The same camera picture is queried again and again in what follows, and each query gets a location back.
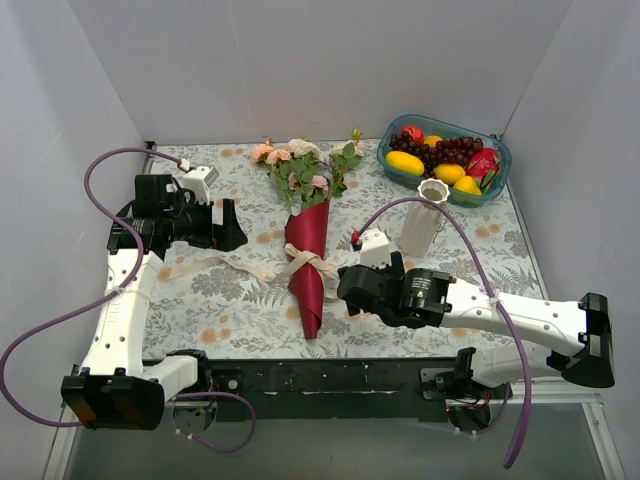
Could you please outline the white rose stem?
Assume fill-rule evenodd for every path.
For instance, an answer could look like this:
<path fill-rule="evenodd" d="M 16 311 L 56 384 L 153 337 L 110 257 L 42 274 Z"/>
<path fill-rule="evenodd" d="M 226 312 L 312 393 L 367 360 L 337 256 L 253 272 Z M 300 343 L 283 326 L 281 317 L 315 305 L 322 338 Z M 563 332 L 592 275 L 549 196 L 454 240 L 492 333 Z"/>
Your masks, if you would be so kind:
<path fill-rule="evenodd" d="M 309 176 L 320 174 L 320 150 L 319 147 L 305 138 L 292 139 L 287 147 L 294 154 L 292 166 L 295 173 L 302 178 L 306 172 Z"/>

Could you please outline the peach rose stem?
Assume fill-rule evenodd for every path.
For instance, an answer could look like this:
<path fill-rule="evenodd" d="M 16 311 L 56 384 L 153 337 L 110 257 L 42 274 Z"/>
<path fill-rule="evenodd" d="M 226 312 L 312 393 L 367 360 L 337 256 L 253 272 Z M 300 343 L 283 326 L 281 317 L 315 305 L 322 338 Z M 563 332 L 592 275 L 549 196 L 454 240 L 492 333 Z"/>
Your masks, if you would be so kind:
<path fill-rule="evenodd" d="M 276 187 L 279 197 L 285 202 L 289 212 L 293 211 L 292 202 L 300 182 L 292 166 L 294 154 L 288 147 L 276 147 L 272 140 L 257 145 L 251 160 L 267 169 L 267 176 Z"/>

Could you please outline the pink rose stem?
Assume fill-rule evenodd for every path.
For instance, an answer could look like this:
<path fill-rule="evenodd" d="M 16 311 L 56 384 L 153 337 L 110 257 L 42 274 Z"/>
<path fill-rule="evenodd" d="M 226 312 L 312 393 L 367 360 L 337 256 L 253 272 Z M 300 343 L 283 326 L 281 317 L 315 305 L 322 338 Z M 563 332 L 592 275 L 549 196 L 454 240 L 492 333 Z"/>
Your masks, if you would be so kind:
<path fill-rule="evenodd" d="M 328 200 L 329 187 L 329 180 L 323 175 L 309 176 L 304 172 L 300 178 L 295 172 L 291 172 L 284 192 L 292 210 L 301 213 Z"/>

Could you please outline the rose bud stem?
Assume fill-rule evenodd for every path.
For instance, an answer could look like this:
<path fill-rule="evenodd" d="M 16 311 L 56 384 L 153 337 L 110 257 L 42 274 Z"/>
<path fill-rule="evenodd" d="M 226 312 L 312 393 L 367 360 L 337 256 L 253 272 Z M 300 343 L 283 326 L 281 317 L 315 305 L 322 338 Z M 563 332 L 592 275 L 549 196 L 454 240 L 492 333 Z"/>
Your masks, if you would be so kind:
<path fill-rule="evenodd" d="M 355 170 L 366 155 L 366 148 L 361 140 L 362 132 L 355 128 L 351 132 L 351 139 L 336 146 L 329 154 L 331 180 L 328 198 L 341 197 L 348 189 L 345 175 Z"/>

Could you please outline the dark red wrapping paper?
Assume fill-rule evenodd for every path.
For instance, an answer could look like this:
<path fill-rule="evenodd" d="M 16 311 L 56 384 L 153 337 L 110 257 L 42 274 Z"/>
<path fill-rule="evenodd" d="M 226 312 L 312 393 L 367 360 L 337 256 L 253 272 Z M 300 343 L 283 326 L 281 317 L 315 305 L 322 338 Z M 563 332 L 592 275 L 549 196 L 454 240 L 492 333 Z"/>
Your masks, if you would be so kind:
<path fill-rule="evenodd" d="M 302 265 L 292 273 L 289 289 L 298 302 L 304 338 L 315 340 L 322 325 L 324 307 L 323 276 L 311 261 L 324 260 L 329 220 L 329 201 L 291 215 L 285 226 L 285 244 L 295 248 Z"/>

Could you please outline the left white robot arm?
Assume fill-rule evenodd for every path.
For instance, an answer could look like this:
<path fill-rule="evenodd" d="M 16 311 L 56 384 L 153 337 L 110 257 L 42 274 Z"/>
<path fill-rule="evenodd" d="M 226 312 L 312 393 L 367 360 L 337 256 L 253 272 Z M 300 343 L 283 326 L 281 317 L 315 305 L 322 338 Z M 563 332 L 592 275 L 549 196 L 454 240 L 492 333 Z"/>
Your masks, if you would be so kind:
<path fill-rule="evenodd" d="M 142 347 L 152 290 L 173 243 L 230 252 L 248 242 L 233 200 L 223 200 L 222 221 L 214 221 L 211 187 L 217 176 L 215 168 L 200 166 L 181 179 L 135 177 L 135 196 L 117 212 L 107 242 L 106 291 L 114 297 L 101 307 L 78 372 L 61 385 L 64 402 L 84 427 L 153 430 L 176 395 L 200 400 L 211 392 L 204 352 L 175 351 L 146 367 Z"/>

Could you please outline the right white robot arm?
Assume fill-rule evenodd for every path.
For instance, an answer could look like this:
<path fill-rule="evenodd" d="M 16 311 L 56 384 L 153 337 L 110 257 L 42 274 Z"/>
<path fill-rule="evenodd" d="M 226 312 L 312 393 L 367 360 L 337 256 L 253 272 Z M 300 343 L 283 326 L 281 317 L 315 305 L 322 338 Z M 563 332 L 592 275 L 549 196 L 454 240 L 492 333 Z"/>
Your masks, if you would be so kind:
<path fill-rule="evenodd" d="M 460 350 L 454 366 L 422 381 L 444 398 L 479 397 L 525 376 L 561 377 L 588 388 L 615 384 L 612 329 L 605 296 L 588 293 L 576 302 L 553 302 L 501 294 L 423 268 L 390 265 L 338 271 L 337 296 L 350 314 L 372 313 L 390 327 L 465 328 L 511 336 L 522 344 Z"/>

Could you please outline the cream ribbon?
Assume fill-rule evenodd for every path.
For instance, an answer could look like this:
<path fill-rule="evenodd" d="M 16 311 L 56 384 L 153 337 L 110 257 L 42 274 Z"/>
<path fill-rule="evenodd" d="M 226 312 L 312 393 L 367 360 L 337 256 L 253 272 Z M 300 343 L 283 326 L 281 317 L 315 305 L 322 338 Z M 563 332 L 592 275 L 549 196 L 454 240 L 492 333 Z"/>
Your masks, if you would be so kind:
<path fill-rule="evenodd" d="M 215 267 L 219 264 L 226 264 L 235 270 L 252 275 L 263 283 L 279 283 L 285 280 L 292 280 L 295 273 L 301 273 L 302 268 L 308 266 L 313 272 L 319 274 L 324 298 L 330 302 L 338 300 L 337 284 L 339 282 L 339 276 L 337 269 L 333 265 L 323 260 L 318 254 L 298 250 L 291 243 L 285 245 L 285 252 L 291 258 L 291 261 L 277 274 L 237 259 L 211 256 L 196 260 L 188 265 L 163 267 L 157 279 L 161 282 L 167 282 L 186 275 L 196 274 L 197 272 Z"/>

